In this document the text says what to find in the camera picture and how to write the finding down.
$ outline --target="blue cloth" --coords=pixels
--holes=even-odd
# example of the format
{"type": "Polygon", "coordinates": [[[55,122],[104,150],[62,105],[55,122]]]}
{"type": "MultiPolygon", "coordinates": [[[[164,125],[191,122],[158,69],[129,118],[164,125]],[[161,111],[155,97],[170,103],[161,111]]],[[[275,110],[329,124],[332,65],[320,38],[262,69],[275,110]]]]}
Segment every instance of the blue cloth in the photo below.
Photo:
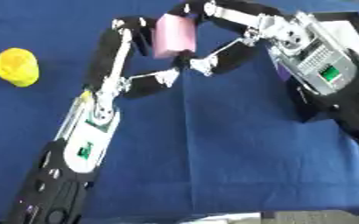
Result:
{"type": "MultiPolygon", "coordinates": [[[[159,17],[177,1],[3,0],[0,52],[31,50],[37,84],[0,80],[0,219],[24,175],[80,93],[99,34],[112,18],[159,17]]],[[[263,0],[285,12],[359,11],[335,0],[263,0]]],[[[205,24],[199,52],[234,37],[205,24]]],[[[166,68],[132,60],[129,73],[166,68]]],[[[121,100],[122,121],[85,217],[187,216],[259,210],[359,210],[359,147],[332,121],[295,122],[263,48],[231,73],[185,72],[172,89],[121,100]]]]}

